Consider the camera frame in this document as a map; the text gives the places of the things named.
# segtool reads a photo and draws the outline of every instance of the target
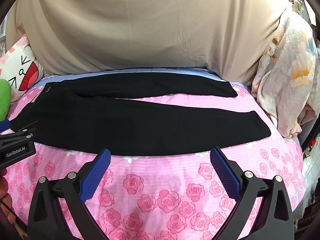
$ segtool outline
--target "green plush toy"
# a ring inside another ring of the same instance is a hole
[[[3,121],[8,113],[11,101],[11,86],[5,79],[0,79],[0,121]]]

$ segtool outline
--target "metal screw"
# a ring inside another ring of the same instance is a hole
[[[41,178],[39,179],[39,182],[40,182],[40,183],[44,183],[44,182],[45,182],[45,177],[41,177]]]
[[[70,172],[70,173],[68,174],[68,178],[69,178],[69,179],[74,179],[76,176],[77,176],[77,174],[76,174],[75,172]]]
[[[244,175],[247,177],[247,178],[252,178],[253,177],[253,173],[251,171],[246,171],[244,173]]]
[[[281,181],[282,181],[282,177],[279,176],[279,175],[277,175],[277,176],[276,176],[276,181],[281,182]]]

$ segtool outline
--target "blue gripper pad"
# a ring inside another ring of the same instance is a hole
[[[238,202],[241,198],[241,184],[231,167],[217,148],[210,152],[210,161],[228,196]]]
[[[8,119],[0,122],[0,133],[10,129],[10,121]]]
[[[81,182],[79,197],[82,203],[85,203],[86,200],[93,197],[93,194],[96,192],[96,189],[102,180],[104,173],[107,171],[110,162],[111,153],[109,150],[105,149]]]

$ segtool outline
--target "white tile floor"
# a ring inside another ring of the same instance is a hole
[[[306,182],[306,193],[294,211],[296,222],[302,218],[304,209],[308,206],[311,198],[311,191],[315,190],[318,178],[320,177],[320,138],[318,136],[315,147],[310,152],[310,156],[303,161],[302,175]]]

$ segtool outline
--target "bed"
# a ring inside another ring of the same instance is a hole
[[[171,72],[224,81],[204,68],[139,68],[49,76],[41,79],[11,106],[8,117],[10,120],[16,117],[47,82],[124,72]],[[245,85],[236,82],[231,85],[238,93],[236,98],[175,94],[137,100],[236,112],[256,111],[270,128],[271,136],[222,151],[242,170],[251,170],[257,177],[282,176],[294,210],[306,190],[301,174],[303,155],[299,141],[296,137],[284,139],[280,135]],[[241,127],[233,129],[235,136],[241,133]],[[35,145],[36,155],[9,167],[6,175],[14,211],[25,223],[33,191],[41,176],[63,178],[95,157],[95,154]],[[258,198],[240,238],[249,233],[260,203]],[[210,163],[209,152],[201,152],[165,157],[112,156],[107,172],[86,205],[111,240],[208,240],[222,226],[235,201],[225,192]],[[73,235],[81,239],[64,201],[61,201],[61,207]]]

